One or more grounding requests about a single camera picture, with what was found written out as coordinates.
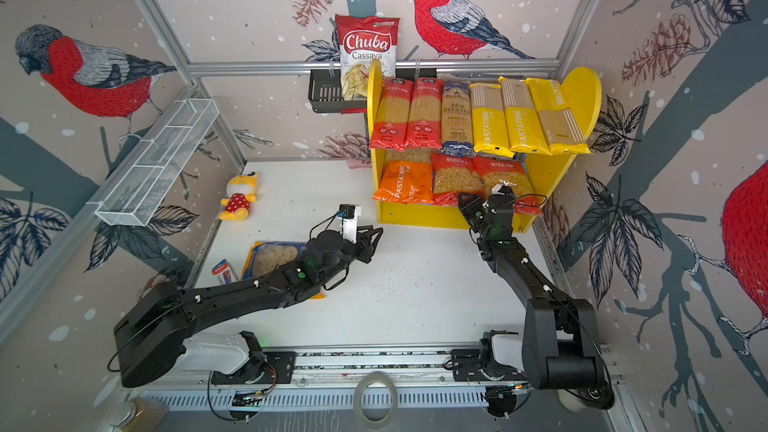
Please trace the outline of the red macaroni bag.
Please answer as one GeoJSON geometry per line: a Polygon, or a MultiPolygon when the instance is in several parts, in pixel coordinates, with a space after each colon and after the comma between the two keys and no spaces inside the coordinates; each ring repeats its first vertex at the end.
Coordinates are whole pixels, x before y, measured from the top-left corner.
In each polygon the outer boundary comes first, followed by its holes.
{"type": "Polygon", "coordinates": [[[433,205],[455,207],[460,193],[481,195],[484,191],[484,184],[471,158],[433,153],[432,167],[433,205]]]}
{"type": "Polygon", "coordinates": [[[474,157],[473,165],[483,184],[485,198],[489,198],[494,189],[501,186],[510,188],[515,196],[517,214],[540,216],[542,203],[546,197],[535,194],[531,182],[520,161],[497,160],[487,157],[474,157]]]}

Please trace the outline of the orange Pastatime macaroni bag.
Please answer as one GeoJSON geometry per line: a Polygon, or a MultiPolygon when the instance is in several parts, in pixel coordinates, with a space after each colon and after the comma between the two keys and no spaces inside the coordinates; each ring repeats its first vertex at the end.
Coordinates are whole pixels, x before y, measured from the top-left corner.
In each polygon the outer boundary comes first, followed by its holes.
{"type": "Polygon", "coordinates": [[[374,150],[377,202],[431,205],[433,203],[432,152],[374,150]]]}

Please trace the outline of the yellow Pastatime spaghetti bag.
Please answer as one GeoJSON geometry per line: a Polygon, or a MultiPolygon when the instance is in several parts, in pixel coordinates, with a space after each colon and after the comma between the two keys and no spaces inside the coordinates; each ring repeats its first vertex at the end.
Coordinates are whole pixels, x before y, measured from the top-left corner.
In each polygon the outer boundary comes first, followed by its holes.
{"type": "Polygon", "coordinates": [[[555,80],[527,78],[526,83],[551,155],[590,154],[586,138],[555,80]]]}
{"type": "Polygon", "coordinates": [[[500,77],[498,82],[502,92],[509,149],[514,153],[549,156],[551,151],[527,84],[504,77],[500,77]]]}
{"type": "Polygon", "coordinates": [[[470,84],[473,144],[476,155],[513,159],[504,113],[501,86],[470,84]]]}

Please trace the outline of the dark blue spaghetti bag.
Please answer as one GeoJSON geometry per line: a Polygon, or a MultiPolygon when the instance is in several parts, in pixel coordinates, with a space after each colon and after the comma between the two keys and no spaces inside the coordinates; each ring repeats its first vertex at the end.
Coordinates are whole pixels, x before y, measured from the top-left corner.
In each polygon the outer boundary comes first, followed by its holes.
{"type": "Polygon", "coordinates": [[[472,157],[472,112],[469,83],[458,80],[443,82],[441,99],[442,153],[453,157],[472,157]]]}

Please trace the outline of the red spaghetti bag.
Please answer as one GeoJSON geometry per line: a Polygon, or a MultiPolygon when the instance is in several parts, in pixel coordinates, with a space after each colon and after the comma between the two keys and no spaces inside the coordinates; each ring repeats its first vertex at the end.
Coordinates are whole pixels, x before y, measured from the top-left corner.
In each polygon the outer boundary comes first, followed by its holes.
{"type": "Polygon", "coordinates": [[[414,82],[401,78],[385,78],[382,95],[373,124],[371,147],[403,151],[414,82]]]}
{"type": "Polygon", "coordinates": [[[420,77],[415,81],[406,131],[407,148],[438,150],[441,142],[443,81],[420,77]]]}

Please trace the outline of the blue macaroni bag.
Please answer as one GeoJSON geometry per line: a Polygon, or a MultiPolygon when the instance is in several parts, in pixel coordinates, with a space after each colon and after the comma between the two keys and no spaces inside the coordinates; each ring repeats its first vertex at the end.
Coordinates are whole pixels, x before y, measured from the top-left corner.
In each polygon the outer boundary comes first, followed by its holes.
{"type": "Polygon", "coordinates": [[[268,275],[279,266],[295,260],[306,248],[305,242],[256,242],[249,251],[240,280],[259,279],[268,275]]]}

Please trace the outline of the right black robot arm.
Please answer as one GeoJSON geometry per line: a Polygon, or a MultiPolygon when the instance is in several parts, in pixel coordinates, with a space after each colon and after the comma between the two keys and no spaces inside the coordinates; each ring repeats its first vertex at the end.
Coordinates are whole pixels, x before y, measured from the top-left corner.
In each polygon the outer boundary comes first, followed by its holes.
{"type": "Polygon", "coordinates": [[[558,390],[585,406],[608,410],[615,394],[602,357],[594,307],[557,288],[531,261],[513,234],[518,198],[504,186],[485,199],[460,193],[458,210],[469,226],[481,258],[525,306],[523,332],[512,360],[502,362],[494,350],[499,332],[481,341],[483,372],[497,377],[513,368],[537,390],[558,390]]]}

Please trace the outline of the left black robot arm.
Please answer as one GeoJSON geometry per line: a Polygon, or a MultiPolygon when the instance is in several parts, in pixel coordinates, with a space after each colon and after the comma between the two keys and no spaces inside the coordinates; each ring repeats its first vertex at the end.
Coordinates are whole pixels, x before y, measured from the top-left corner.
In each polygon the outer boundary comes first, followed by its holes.
{"type": "Polygon", "coordinates": [[[183,342],[214,325],[262,310],[287,308],[343,283],[350,265],[369,263],[383,229],[360,226],[355,240],[324,230],[296,259],[272,272],[226,285],[179,289],[163,282],[151,289],[114,327],[121,383],[149,384],[175,365],[183,342]]]}

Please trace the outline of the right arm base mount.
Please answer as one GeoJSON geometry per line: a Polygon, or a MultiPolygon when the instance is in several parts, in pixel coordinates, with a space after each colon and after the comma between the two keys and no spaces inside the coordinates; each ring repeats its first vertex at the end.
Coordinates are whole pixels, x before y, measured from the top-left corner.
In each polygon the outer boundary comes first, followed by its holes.
{"type": "Polygon", "coordinates": [[[522,346],[517,332],[488,331],[476,348],[453,349],[443,367],[456,382],[527,382],[522,346]]]}

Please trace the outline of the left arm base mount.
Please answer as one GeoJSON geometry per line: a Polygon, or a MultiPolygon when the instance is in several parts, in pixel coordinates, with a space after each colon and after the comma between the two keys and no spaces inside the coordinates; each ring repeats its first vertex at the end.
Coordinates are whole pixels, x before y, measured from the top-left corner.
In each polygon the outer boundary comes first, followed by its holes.
{"type": "Polygon", "coordinates": [[[214,371],[212,385],[289,384],[296,365],[294,351],[265,351],[252,332],[238,334],[245,344],[247,360],[234,371],[214,371]]]}

